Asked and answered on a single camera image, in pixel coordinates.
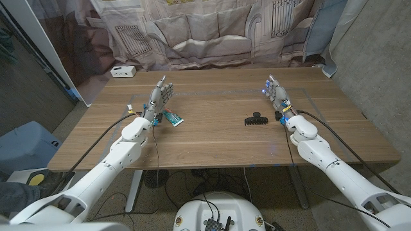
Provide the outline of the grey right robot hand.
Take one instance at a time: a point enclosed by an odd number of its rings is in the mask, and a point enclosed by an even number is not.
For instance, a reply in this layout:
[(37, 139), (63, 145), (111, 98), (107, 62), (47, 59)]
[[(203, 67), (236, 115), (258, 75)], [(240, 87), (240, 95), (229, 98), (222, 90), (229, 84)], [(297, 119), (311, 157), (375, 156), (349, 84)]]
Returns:
[(262, 93), (272, 102), (276, 120), (285, 124), (287, 120), (297, 115), (285, 88), (280, 85), (272, 74), (269, 74), (269, 79), (265, 82)]

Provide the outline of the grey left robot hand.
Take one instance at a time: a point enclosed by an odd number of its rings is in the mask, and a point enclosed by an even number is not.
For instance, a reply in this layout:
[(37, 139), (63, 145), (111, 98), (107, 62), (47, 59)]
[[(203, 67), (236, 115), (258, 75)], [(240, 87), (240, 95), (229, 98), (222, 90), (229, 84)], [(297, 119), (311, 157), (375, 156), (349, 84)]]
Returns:
[(153, 122), (156, 115), (161, 113), (166, 106), (167, 102), (173, 96), (173, 84), (166, 82), (166, 76), (164, 75), (153, 88), (148, 104), (142, 114), (142, 117)]

